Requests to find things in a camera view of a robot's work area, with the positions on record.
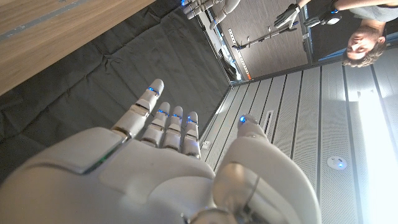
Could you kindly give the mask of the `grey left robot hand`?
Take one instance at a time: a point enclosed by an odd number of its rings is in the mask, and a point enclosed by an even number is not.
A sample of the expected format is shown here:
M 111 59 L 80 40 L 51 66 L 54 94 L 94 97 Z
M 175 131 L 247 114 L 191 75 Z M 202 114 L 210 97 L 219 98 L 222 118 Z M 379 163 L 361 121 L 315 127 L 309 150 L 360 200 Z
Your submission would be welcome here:
M 235 10 L 240 3 L 240 0 L 181 0 L 180 3 L 185 8 L 183 13 L 187 16 L 187 19 L 192 19 L 195 16 L 205 12 L 207 9 L 224 2 L 224 6 L 221 11 L 212 19 L 209 28 L 214 29 L 226 16 Z

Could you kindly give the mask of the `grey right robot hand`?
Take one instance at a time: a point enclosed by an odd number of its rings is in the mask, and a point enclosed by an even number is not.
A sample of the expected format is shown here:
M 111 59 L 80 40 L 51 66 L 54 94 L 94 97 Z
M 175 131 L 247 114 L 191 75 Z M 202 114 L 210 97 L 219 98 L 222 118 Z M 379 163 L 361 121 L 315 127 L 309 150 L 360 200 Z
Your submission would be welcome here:
M 158 103 L 156 79 L 111 128 L 48 147 L 1 184 L 2 223 L 320 223 L 302 169 L 242 115 L 218 170 L 198 116 Z

